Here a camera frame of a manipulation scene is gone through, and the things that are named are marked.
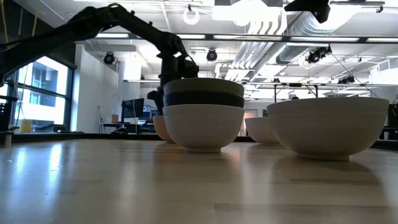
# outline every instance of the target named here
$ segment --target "bowl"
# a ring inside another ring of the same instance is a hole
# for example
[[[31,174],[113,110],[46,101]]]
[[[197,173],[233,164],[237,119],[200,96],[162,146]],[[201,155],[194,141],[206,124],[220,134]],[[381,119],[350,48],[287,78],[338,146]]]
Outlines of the bowl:
[[[221,92],[210,91],[186,91],[169,93],[163,98],[164,106],[186,105],[186,104],[208,104],[237,106],[243,108],[244,98]]]
[[[272,131],[270,118],[246,118],[244,122],[250,138],[265,145],[280,144]]]
[[[235,140],[244,110],[223,105],[175,105],[163,108],[170,137],[188,152],[220,152]]]
[[[175,142],[167,132],[166,124],[164,122],[164,116],[154,116],[153,120],[156,134],[159,135],[159,137],[167,143],[175,144]]]
[[[315,98],[267,107],[282,145],[310,159],[347,160],[377,141],[389,102],[379,98]]]
[[[244,94],[242,85],[219,78],[184,78],[167,83],[163,89],[164,95],[187,91],[229,93],[239,97]]]

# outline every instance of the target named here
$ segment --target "table surface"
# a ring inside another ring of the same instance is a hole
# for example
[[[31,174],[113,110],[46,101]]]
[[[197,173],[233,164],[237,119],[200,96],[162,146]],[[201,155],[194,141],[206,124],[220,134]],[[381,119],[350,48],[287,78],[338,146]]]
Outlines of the table surface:
[[[82,139],[0,149],[0,223],[398,223],[398,154],[299,159],[234,143]]]

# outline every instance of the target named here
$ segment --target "white bowl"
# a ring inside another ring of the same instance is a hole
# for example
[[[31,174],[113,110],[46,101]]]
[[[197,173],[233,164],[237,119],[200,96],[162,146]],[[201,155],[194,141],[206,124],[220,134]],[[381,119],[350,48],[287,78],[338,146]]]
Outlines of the white bowl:
[[[256,142],[266,145],[279,144],[278,139],[272,131],[269,118],[246,118],[244,122],[249,136]]]
[[[166,106],[163,112],[170,137],[190,152],[220,152],[235,140],[244,114],[221,105]]]
[[[164,141],[167,141],[167,143],[175,144],[167,132],[166,124],[164,123],[164,116],[154,116],[152,119],[154,120],[156,134]]]
[[[378,98],[315,98],[267,107],[274,134],[300,157],[345,160],[377,141],[389,102]]]

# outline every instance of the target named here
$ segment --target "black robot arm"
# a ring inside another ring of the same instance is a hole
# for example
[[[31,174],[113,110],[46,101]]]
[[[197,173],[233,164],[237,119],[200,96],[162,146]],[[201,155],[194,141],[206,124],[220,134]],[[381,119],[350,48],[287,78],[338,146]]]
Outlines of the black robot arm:
[[[121,26],[154,44],[160,51],[158,57],[162,59],[162,71],[159,75],[160,88],[153,93],[153,99],[162,111],[163,86],[172,80],[182,77],[197,77],[199,68],[185,50],[180,37],[169,32],[162,32],[152,24],[139,19],[134,11],[128,12],[119,4],[107,7],[87,7],[66,24],[34,37],[17,40],[0,45],[4,49],[0,52],[0,86],[16,70],[50,53],[63,44],[79,40],[95,38],[100,32],[115,26]]]

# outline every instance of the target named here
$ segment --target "computer monitor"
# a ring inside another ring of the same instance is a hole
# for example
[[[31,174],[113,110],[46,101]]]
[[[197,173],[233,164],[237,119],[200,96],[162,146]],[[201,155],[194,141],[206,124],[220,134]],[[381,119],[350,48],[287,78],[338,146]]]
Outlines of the computer monitor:
[[[144,99],[125,100],[122,102],[122,122],[125,118],[140,118],[144,112]]]

